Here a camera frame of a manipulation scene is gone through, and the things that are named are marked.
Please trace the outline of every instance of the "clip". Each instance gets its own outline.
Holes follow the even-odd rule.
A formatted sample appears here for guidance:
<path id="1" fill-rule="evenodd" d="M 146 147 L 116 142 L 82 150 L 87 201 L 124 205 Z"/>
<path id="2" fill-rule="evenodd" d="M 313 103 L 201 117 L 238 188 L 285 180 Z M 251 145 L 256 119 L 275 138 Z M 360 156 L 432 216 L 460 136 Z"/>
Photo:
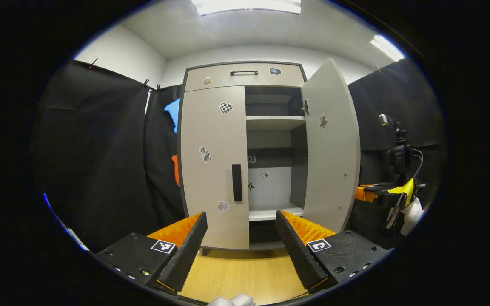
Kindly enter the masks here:
<path id="1" fill-rule="evenodd" d="M 96 62 L 98 59 L 98 57 L 90 64 L 90 66 L 88 66 L 88 70 L 92 69 L 92 66 L 94 66 L 94 62 Z"/>

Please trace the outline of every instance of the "wooden floor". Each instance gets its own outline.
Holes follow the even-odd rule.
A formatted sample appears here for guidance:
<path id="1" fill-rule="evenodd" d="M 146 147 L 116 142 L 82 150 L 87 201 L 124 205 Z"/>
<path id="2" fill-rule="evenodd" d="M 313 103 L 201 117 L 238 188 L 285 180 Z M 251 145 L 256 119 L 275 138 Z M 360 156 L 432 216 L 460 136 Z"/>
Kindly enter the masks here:
<path id="1" fill-rule="evenodd" d="M 282 302 L 307 292 L 284 249 L 248 252 L 211 250 L 196 255 L 179 295 L 210 302 L 248 294 L 257 305 Z"/>

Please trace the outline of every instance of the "checkered sticker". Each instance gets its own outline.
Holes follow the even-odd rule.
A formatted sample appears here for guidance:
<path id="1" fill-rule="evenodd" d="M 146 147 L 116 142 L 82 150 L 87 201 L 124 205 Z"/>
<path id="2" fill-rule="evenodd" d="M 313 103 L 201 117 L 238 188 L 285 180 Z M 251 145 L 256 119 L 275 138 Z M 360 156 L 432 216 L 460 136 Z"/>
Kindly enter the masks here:
<path id="1" fill-rule="evenodd" d="M 158 240 L 153 246 L 150 247 L 150 249 L 158 252 L 165 252 L 165 254 L 169 254 L 171 253 L 174 247 L 175 244 L 172 244 L 171 242 Z"/>
<path id="2" fill-rule="evenodd" d="M 229 113 L 234 106 L 230 103 L 221 103 L 220 104 L 220 112 L 223 114 Z"/>

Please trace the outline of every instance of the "orange object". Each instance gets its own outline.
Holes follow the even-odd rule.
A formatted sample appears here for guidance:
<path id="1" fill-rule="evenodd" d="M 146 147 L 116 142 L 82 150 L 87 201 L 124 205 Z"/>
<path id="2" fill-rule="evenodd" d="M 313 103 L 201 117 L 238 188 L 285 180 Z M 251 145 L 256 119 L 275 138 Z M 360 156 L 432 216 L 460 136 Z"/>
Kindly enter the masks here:
<path id="1" fill-rule="evenodd" d="M 196 220 L 198 220 L 201 214 L 202 213 L 198 213 L 197 215 L 177 221 L 172 225 L 168 225 L 163 229 L 155 231 L 147 237 L 152 239 L 160 239 L 165 242 L 171 242 L 172 244 L 175 244 L 177 248 L 180 248 L 189 231 L 192 229 L 196 223 Z"/>
<path id="2" fill-rule="evenodd" d="M 364 191 L 364 188 L 365 188 L 364 185 L 362 185 L 362 187 L 356 188 L 356 194 L 354 197 L 357 200 L 372 203 L 374 199 L 377 199 L 377 196 L 373 192 Z"/>
<path id="3" fill-rule="evenodd" d="M 287 213 L 286 211 L 281 211 L 281 213 L 284 215 L 290 225 L 292 225 L 292 228 L 296 234 L 298 234 L 298 237 L 300 237 L 300 240 L 304 243 L 304 246 L 308 242 L 336 234 L 327 228 L 323 228 L 321 225 L 313 223 L 304 218 L 300 218 L 292 213 Z"/>
<path id="4" fill-rule="evenodd" d="M 179 182 L 179 163 L 177 163 L 177 154 L 173 155 L 171 157 L 171 160 L 173 161 L 173 165 L 175 166 L 175 182 L 177 183 L 177 186 L 181 186 L 181 183 Z"/>

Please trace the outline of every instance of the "door hinge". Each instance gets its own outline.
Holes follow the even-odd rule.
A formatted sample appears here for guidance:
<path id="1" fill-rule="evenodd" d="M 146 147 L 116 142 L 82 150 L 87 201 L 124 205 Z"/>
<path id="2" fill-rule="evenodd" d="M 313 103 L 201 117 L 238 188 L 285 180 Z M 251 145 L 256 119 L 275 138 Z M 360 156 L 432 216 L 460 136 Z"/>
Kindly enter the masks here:
<path id="1" fill-rule="evenodd" d="M 304 100 L 304 106 L 302 106 L 302 112 L 309 115 L 308 99 Z"/>

